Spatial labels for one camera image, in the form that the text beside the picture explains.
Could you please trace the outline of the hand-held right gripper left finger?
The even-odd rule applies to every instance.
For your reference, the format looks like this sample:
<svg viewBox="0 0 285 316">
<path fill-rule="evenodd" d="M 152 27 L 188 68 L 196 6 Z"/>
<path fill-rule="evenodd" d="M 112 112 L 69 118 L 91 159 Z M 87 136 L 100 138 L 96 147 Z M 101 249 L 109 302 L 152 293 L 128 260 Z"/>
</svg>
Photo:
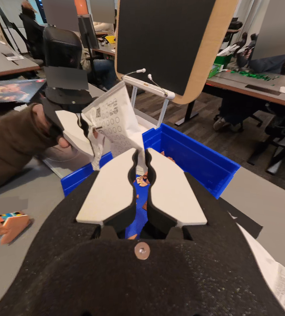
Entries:
<svg viewBox="0 0 285 316">
<path fill-rule="evenodd" d="M 136 167 L 135 148 L 106 163 L 97 172 L 76 221 L 101 226 L 129 226 L 136 216 Z"/>
</svg>

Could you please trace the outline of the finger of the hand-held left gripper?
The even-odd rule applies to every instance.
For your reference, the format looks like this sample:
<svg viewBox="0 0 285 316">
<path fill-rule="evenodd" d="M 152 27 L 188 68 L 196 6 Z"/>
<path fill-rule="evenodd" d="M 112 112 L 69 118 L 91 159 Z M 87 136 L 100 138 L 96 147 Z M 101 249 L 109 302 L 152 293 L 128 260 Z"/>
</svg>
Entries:
<svg viewBox="0 0 285 316">
<path fill-rule="evenodd" d="M 83 129 L 79 126 L 77 114 L 65 110 L 57 110 L 55 114 L 62 125 L 63 137 L 79 152 L 89 157 L 94 157 L 90 141 L 86 138 Z"/>
</svg>

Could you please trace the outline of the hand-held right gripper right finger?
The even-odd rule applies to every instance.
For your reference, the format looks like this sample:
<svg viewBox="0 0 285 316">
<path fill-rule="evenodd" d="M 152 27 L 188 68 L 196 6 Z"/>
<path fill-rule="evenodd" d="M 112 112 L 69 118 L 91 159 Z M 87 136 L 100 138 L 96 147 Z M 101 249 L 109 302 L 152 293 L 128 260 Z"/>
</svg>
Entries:
<svg viewBox="0 0 285 316">
<path fill-rule="evenodd" d="M 145 159 L 150 224 L 154 227 L 206 225 L 206 216 L 183 169 L 152 148 L 145 150 Z"/>
</svg>

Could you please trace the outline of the pile of brown toy bricks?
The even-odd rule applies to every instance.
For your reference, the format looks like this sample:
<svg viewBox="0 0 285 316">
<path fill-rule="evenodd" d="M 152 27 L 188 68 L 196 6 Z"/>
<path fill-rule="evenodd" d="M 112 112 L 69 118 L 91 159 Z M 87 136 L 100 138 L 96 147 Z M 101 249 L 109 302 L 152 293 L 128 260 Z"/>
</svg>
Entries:
<svg viewBox="0 0 285 316">
<path fill-rule="evenodd" d="M 147 202 L 150 182 L 148 172 L 137 175 L 134 180 L 136 189 L 136 216 L 134 221 L 125 229 L 126 239 L 165 239 L 166 234 L 154 227 L 148 220 Z"/>
</svg>

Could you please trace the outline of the blue plastic bin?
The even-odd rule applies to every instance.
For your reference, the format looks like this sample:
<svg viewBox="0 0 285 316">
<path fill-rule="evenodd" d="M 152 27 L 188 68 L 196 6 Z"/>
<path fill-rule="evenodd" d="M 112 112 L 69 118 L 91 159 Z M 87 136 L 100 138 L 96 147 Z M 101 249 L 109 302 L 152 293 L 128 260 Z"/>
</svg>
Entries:
<svg viewBox="0 0 285 316">
<path fill-rule="evenodd" d="M 151 128 L 142 133 L 142 137 L 145 149 L 150 147 L 157 152 L 164 151 L 166 157 L 173 158 L 184 172 L 190 173 L 216 199 L 220 197 L 240 168 L 239 164 L 163 123 L 157 129 Z M 89 163 L 63 177 L 61 185 L 65 197 L 91 173 L 93 168 Z M 139 188 L 136 182 L 134 185 L 139 195 L 136 217 L 126 228 L 125 238 L 135 234 L 139 237 L 148 220 L 147 212 L 142 207 L 147 201 L 149 185 L 143 188 Z"/>
</svg>

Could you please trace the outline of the white printed paper bag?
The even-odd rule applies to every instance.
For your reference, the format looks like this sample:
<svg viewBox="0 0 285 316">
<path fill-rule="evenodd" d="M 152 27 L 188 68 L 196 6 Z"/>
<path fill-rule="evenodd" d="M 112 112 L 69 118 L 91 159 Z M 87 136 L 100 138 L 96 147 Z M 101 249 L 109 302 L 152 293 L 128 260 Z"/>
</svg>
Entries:
<svg viewBox="0 0 285 316">
<path fill-rule="evenodd" d="M 93 160 L 95 169 L 104 152 L 105 137 L 104 142 L 109 141 L 113 158 L 132 148 L 138 150 L 136 174 L 145 175 L 148 168 L 142 132 L 123 81 L 83 109 L 81 117 L 89 125 L 88 138 L 98 154 Z"/>
</svg>

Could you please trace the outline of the brown toy brick model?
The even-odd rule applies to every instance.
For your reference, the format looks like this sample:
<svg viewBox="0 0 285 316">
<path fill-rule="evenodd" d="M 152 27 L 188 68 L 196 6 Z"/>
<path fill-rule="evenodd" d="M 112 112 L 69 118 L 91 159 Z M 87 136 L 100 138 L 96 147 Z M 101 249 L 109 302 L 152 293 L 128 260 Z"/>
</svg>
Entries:
<svg viewBox="0 0 285 316">
<path fill-rule="evenodd" d="M 31 223 L 31 217 L 22 211 L 0 214 L 0 243 L 12 243 Z"/>
</svg>

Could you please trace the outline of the grey desk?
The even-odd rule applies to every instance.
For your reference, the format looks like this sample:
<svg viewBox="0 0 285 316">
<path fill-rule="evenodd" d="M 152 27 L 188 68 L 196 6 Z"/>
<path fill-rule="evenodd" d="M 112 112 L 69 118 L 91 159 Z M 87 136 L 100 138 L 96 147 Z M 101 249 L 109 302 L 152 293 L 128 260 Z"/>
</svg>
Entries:
<svg viewBox="0 0 285 316">
<path fill-rule="evenodd" d="M 285 265 L 285 190 L 246 168 L 240 169 L 221 195 L 263 230 L 256 239 L 275 261 Z M 11 245 L 0 245 L 0 299 L 21 267 L 42 224 L 63 199 L 60 179 L 32 159 L 23 173 L 0 188 L 0 207 L 26 205 L 35 223 Z"/>
</svg>

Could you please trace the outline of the wooden office desk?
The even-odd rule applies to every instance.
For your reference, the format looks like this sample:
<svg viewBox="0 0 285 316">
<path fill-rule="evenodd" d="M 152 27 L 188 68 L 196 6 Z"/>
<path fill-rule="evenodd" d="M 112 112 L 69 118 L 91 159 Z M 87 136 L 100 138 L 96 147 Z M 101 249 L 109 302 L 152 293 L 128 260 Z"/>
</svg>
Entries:
<svg viewBox="0 0 285 316">
<path fill-rule="evenodd" d="M 285 106 L 285 93 L 280 92 L 280 88 L 285 87 L 285 76 L 271 73 L 264 75 L 269 76 L 270 80 L 247 77 L 239 73 L 220 72 L 207 79 L 206 85 Z"/>
</svg>

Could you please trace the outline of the dark monitor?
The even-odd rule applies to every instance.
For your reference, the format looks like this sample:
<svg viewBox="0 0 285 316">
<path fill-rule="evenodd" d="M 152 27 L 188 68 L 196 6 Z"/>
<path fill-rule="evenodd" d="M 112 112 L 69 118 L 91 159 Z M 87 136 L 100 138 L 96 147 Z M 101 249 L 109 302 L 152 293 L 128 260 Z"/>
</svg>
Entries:
<svg viewBox="0 0 285 316">
<path fill-rule="evenodd" d="M 99 49 L 99 42 L 96 37 L 91 15 L 78 16 L 78 26 L 83 47 L 87 49 Z"/>
</svg>

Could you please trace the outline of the grey instruction booklet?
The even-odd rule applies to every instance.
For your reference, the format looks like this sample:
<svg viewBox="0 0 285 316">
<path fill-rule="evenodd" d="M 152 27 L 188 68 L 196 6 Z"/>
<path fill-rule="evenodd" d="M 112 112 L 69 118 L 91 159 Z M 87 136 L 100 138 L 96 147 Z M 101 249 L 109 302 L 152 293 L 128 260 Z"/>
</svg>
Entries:
<svg viewBox="0 0 285 316">
<path fill-rule="evenodd" d="M 87 155 L 72 146 L 62 148 L 56 145 L 39 157 L 60 179 L 90 163 Z"/>
</svg>

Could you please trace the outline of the colourful printed box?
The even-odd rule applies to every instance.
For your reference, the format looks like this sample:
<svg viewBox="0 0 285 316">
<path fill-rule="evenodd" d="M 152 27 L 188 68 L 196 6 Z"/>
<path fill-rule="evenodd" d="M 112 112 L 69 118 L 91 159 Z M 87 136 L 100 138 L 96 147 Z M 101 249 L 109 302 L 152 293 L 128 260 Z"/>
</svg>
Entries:
<svg viewBox="0 0 285 316">
<path fill-rule="evenodd" d="M 0 81 L 0 103 L 27 103 L 45 84 L 45 78 Z"/>
</svg>

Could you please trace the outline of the black wood-rimmed panel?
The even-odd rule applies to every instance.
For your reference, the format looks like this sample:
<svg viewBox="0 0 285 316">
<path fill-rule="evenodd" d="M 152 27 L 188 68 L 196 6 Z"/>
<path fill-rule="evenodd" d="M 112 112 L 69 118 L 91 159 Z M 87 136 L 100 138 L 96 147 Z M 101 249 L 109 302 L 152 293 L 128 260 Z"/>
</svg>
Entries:
<svg viewBox="0 0 285 316">
<path fill-rule="evenodd" d="M 202 92 L 228 26 L 236 0 L 119 1 L 115 69 L 119 79 L 153 81 L 188 104 Z"/>
</svg>

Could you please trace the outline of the black office chair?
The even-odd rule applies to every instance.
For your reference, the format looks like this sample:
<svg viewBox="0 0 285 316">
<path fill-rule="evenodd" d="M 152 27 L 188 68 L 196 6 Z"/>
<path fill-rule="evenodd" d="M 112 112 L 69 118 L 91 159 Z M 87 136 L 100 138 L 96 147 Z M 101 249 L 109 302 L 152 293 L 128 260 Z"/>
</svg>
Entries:
<svg viewBox="0 0 285 316">
<path fill-rule="evenodd" d="M 266 172 L 275 175 L 283 160 L 285 160 L 285 112 L 283 114 L 274 115 L 270 123 L 266 126 L 265 133 L 268 135 L 268 138 L 256 146 L 255 151 L 247 162 L 251 165 L 255 165 L 268 146 L 273 145 L 276 149 Z"/>
</svg>

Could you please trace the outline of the green box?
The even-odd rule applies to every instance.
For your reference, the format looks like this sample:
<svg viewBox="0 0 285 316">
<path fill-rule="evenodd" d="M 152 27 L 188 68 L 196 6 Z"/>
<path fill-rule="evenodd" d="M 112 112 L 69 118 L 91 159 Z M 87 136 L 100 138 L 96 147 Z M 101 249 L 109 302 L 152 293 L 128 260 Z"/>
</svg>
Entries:
<svg viewBox="0 0 285 316">
<path fill-rule="evenodd" d="M 208 79 L 217 75 L 222 70 L 227 69 L 227 65 L 230 63 L 232 56 L 233 54 L 227 56 L 217 56 L 208 75 Z"/>
</svg>

